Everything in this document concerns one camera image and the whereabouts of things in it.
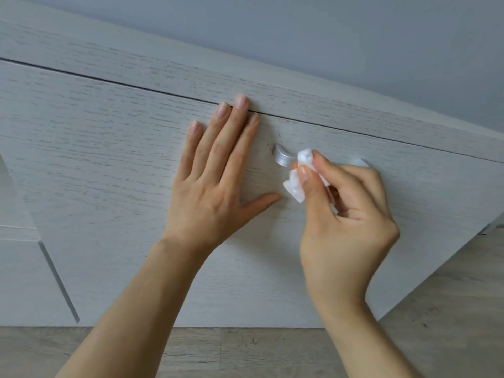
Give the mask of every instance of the finger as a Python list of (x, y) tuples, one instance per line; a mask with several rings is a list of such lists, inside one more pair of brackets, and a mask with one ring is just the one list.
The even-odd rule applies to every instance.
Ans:
[(350, 165), (343, 165), (340, 167), (355, 176), (364, 185), (371, 197), (373, 197), (376, 206), (384, 215), (391, 216), (387, 203), (387, 193), (385, 192), (385, 187), (378, 171), (373, 168)]
[(320, 175), (336, 187), (348, 210), (357, 209), (369, 213), (378, 211), (373, 198), (355, 176), (331, 164), (317, 151), (313, 152), (313, 166)]
[(229, 119), (212, 145), (204, 174), (205, 178), (209, 178), (214, 183), (218, 183), (221, 179), (229, 154), (236, 144), (236, 139), (242, 132), (248, 108), (248, 98), (245, 95), (238, 95)]
[(222, 185), (239, 188), (242, 184), (245, 166), (250, 155), (250, 147), (254, 142), (258, 127), (259, 115), (254, 113), (250, 116), (240, 138), (238, 138), (236, 146), (231, 151), (220, 181)]
[(280, 201), (282, 196), (279, 193), (265, 193), (253, 202), (247, 203), (242, 206), (238, 211), (240, 227), (252, 220), (260, 213), (267, 210), (274, 203)]
[(210, 123), (208, 124), (208, 127), (199, 141), (200, 143), (198, 144), (198, 147), (196, 148), (191, 177), (197, 179), (203, 174), (203, 171), (205, 171), (205, 166), (207, 165), (212, 145), (226, 124), (230, 112), (231, 108), (225, 102), (222, 102), (215, 110), (215, 113), (210, 119)]
[(305, 192), (306, 223), (317, 223), (333, 217), (331, 201), (320, 176), (304, 165), (297, 168), (297, 176)]
[(189, 130), (187, 130), (186, 142), (184, 143), (184, 148), (182, 149), (182, 155), (180, 156), (180, 164), (177, 170), (175, 178), (178, 180), (185, 180), (192, 170), (192, 163), (194, 161), (194, 154), (198, 143), (201, 140), (203, 134), (203, 128), (201, 124), (197, 121), (192, 121), (189, 125)]

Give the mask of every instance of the fingernail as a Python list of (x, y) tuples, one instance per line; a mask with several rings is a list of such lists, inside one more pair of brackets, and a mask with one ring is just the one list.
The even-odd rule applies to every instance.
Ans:
[(189, 126), (189, 132), (191, 134), (194, 134), (198, 130), (199, 125), (200, 125), (199, 122), (193, 120), (191, 122), (191, 125)]
[(222, 102), (217, 107), (217, 112), (215, 113), (215, 115), (217, 115), (219, 118), (224, 118), (227, 114), (228, 109), (229, 109), (229, 105), (226, 102)]
[(297, 168), (297, 178), (299, 179), (299, 184), (304, 184), (308, 180), (308, 170), (306, 166), (299, 166)]
[(247, 106), (247, 101), (247, 97), (243, 94), (240, 94), (234, 101), (234, 107), (238, 110), (243, 110)]
[(250, 116), (247, 125), (254, 126), (258, 121), (259, 121), (259, 115), (257, 113), (254, 113)]

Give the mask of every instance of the cabinet door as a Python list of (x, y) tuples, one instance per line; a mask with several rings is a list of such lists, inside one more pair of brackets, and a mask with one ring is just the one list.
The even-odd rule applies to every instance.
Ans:
[[(215, 104), (0, 64), (0, 152), (84, 325), (159, 239), (187, 125)], [(377, 168), (401, 230), (368, 302), (381, 317), (504, 206), (503, 164), (261, 115), (243, 199), (284, 192), (274, 143)], [(317, 327), (298, 259), (304, 207), (286, 197), (205, 263), (176, 325)]]
[(0, 326), (75, 326), (38, 243), (0, 240)]

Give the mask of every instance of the gray wall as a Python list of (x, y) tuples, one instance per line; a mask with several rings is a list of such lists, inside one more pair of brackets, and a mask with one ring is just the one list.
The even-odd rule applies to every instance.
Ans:
[(504, 132), (504, 0), (32, 0)]

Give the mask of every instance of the left hand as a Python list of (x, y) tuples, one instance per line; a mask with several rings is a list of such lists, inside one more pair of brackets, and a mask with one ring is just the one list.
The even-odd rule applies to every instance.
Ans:
[(257, 113), (247, 117), (248, 107), (247, 97), (238, 95), (234, 108), (224, 102), (217, 107), (205, 133), (200, 123), (191, 123), (173, 181), (163, 239), (206, 257), (282, 198), (267, 193), (239, 204), (245, 165), (259, 126)]

